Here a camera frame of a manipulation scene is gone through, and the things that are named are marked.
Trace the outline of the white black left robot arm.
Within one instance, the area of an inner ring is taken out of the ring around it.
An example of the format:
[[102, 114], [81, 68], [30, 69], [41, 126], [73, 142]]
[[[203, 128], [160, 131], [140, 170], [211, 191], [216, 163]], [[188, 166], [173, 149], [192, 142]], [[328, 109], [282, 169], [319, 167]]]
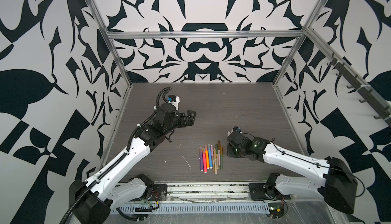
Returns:
[[177, 128], [193, 126], [195, 111], [179, 112], [180, 98], [162, 89], [153, 113], [131, 133], [127, 146], [108, 165], [85, 181], [75, 180], [69, 187], [69, 209], [60, 220], [67, 223], [73, 215], [82, 224], [102, 224], [111, 212], [136, 199], [149, 199], [154, 182], [139, 174], [128, 183], [119, 181], [159, 144], [170, 141]]

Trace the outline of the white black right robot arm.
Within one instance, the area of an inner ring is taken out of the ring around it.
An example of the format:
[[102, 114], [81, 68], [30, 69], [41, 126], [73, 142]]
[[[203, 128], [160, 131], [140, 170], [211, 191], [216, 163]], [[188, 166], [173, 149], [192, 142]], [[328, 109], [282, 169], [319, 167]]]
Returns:
[[355, 177], [340, 159], [312, 158], [285, 148], [261, 137], [248, 138], [239, 127], [228, 133], [227, 156], [247, 158], [264, 164], [275, 165], [298, 174], [288, 177], [271, 174], [269, 190], [281, 195], [312, 195], [345, 214], [353, 214], [355, 201], [360, 195], [357, 187], [361, 180]]

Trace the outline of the brown capped pink marker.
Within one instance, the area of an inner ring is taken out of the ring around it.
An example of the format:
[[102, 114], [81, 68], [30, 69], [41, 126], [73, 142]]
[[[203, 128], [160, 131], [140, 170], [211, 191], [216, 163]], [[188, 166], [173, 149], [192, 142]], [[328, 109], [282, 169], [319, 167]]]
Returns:
[[221, 142], [218, 140], [217, 142], [217, 162], [219, 167], [221, 167]]

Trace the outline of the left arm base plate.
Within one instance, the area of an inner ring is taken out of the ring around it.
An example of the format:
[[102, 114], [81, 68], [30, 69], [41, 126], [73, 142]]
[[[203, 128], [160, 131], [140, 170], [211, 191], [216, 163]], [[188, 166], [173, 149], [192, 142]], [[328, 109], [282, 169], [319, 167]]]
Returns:
[[149, 201], [159, 201], [166, 197], [168, 190], [167, 184], [153, 184], [146, 188], [143, 198]]

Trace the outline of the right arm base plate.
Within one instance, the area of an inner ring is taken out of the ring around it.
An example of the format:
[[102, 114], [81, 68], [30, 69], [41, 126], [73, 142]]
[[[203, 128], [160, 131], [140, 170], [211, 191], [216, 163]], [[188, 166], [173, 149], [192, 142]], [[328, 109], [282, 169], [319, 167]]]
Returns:
[[283, 195], [274, 186], [269, 186], [266, 183], [250, 183], [248, 185], [249, 195], [253, 201], [275, 201], [275, 200], [290, 200], [290, 195]]

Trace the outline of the green marker pen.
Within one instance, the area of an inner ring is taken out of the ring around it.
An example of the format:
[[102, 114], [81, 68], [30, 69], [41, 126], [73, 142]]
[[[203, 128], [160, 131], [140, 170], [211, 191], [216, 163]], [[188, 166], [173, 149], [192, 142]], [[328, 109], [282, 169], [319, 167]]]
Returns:
[[220, 170], [222, 171], [223, 170], [223, 147], [221, 145], [221, 167], [220, 167]]

